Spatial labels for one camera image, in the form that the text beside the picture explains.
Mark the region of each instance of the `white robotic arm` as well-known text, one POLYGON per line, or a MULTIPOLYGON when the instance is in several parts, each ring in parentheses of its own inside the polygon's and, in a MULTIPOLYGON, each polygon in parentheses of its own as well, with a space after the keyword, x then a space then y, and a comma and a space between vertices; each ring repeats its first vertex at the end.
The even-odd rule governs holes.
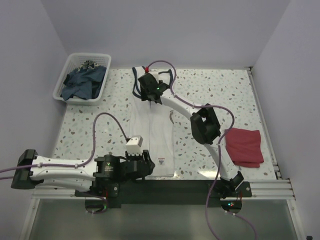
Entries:
MULTIPOLYGON (((188 120, 192 117, 193 113, 196 113, 198 110, 188 106, 187 104, 183 103, 182 101, 175 98, 175 96, 169 91, 166 90, 161 95, 161 102, 163 105, 168 106, 183 116, 185 116, 188 120)), ((219 156, 217 152, 217 142, 218 139, 216 138, 213 144, 204 144, 206 149, 209 151, 210 155, 212 156, 215 164, 218 166, 219 164, 219 156)), ((238 169, 232 162, 228 152, 224 147, 221 148, 221 167, 220 167, 220 176, 221 178, 229 181, 233 179, 238 174, 238 169)))
MULTIPOLYGON (((130 138, 125 144, 127 154, 129 156, 142 156, 142 142, 143 138, 141 136, 133 136, 130 138)), ((90 190, 92 182, 96 180, 94 173, 98 172, 98 165, 96 161, 92 160, 84 166, 79 166, 86 161, 87 159, 70 160, 37 156, 36 159, 32 161, 32 165, 37 166, 30 168, 30 172, 32 173, 30 179, 33 181, 43 180, 38 186, 55 186, 87 192, 90 190), (41 167, 43 164, 74 165, 75 167, 41 167)))

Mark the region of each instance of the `robotic arm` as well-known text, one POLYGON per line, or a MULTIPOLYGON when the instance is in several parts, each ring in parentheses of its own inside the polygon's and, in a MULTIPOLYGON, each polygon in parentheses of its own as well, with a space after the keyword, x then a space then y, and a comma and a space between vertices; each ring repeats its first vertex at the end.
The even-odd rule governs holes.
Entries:
MULTIPOLYGON (((226 197, 236 198, 240 192, 243 197, 251 197, 251 190, 243 191, 243 189, 251 189, 250 184, 244 182, 244 177, 237 170, 224 147, 221 148, 222 157, 221 162, 219 162, 217 144, 214 141, 221 135, 221 126, 214 109, 208 107, 197 110, 178 100, 171 93, 169 85, 157 80, 157 74, 146 73, 138 81, 141 87, 141 100, 168 106, 189 119, 193 138, 207 148, 216 165, 220 164, 221 179, 217 181, 211 197, 219 200, 226 197)), ((170 186, 174 189, 170 191, 170 195, 166 199, 162 199, 163 203, 174 204, 177 199, 181 203, 181 190, 188 190, 190 191, 189 194, 193 194, 192 196, 198 194, 199 200, 191 199, 190 196, 186 195, 186 199, 188 199, 186 204, 203 204, 211 185, 209 180, 147 180, 144 184, 123 187, 128 180, 135 182, 135 180, 144 179, 153 172, 155 164, 150 159, 148 150, 141 149, 142 141, 141 136, 133 136, 127 140, 125 145, 125 157, 108 154, 91 160, 86 165, 82 165, 82 163, 86 162, 87 159, 47 158, 39 156, 35 150, 26 150, 19 158, 17 166, 21 168, 15 171, 11 187, 14 189, 33 189, 37 185, 64 187, 75 189, 75 195, 78 197, 85 196, 81 193, 104 197, 104 193, 107 191, 108 197, 117 199, 120 199, 119 196, 124 194, 125 189, 127 195, 119 201, 125 203, 128 199, 131 199, 128 203, 143 204, 158 203, 159 196, 163 196, 163 192, 159 191, 163 191, 161 189, 167 189, 170 186), (32 165, 33 167, 22 168, 25 165, 32 165), (120 185, 123 185, 122 193, 119 192, 120 185), (137 197, 139 194, 142 196, 148 195, 149 201, 146 201, 144 197, 137 197)))

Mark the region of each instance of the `red towel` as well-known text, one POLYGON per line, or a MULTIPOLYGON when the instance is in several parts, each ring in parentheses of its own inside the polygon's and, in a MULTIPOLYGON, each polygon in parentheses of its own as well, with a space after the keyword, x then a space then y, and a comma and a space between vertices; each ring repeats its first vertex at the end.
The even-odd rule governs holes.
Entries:
POLYGON ((226 150, 233 163, 247 168, 259 168, 264 162, 259 130, 232 128, 225 136, 226 150))

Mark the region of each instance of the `laundry basket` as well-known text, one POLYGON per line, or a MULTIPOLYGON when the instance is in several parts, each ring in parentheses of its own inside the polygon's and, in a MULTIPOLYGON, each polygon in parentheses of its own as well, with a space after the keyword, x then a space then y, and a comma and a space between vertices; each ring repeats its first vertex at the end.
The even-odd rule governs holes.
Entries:
POLYGON ((107 54, 82 53, 82 52, 81 53, 72 53, 67 58, 67 60, 64 64, 63 70, 62 70, 60 77, 58 79, 58 82, 55 85, 55 88, 54 88, 54 91, 52 94, 53 98, 56 100, 64 101, 68 104, 73 104, 73 105, 98 105, 101 100, 101 96, 104 91, 104 88, 105 88, 110 63, 111 63, 111 56, 109 56, 107 54), (67 74, 69 74, 72 70, 80 67, 80 65, 82 65, 87 60, 95 61, 98 65, 106 67, 105 75, 104 75, 104 78, 102 81, 102 86, 101 86, 101 90, 99 92, 98 97, 95 99, 84 100, 84 99, 81 99, 79 97, 74 96, 73 98, 69 98, 67 101, 64 101, 64 99, 61 97, 61 92, 62 92, 62 89, 65 87, 64 81, 67 77, 67 74))

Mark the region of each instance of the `terrazzo table surface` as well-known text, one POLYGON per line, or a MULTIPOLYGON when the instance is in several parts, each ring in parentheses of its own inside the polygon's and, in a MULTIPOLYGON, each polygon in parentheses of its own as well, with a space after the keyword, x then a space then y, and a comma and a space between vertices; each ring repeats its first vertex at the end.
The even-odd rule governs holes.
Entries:
MULTIPOLYGON (((92 151, 92 126, 101 112, 113 114, 126 134, 129 132, 134 75, 131 69, 110 69, 102 101, 98 106, 68 105, 55 146, 54 157, 85 159, 92 151)), ((246 180, 275 180, 272 158, 261 124, 256 101, 246 70, 178 69, 174 89, 191 102, 229 108, 235 115, 235 128, 259 130, 264 163, 260 168, 240 167, 246 180)), ((215 109, 222 128, 231 124, 231 116, 215 109)), ((172 116, 175 173, 177 180, 214 179, 217 166, 207 149, 191 134, 190 122, 174 111, 172 116)), ((109 116, 101 116, 96 125, 95 156, 125 155, 125 140, 118 125, 109 116)))

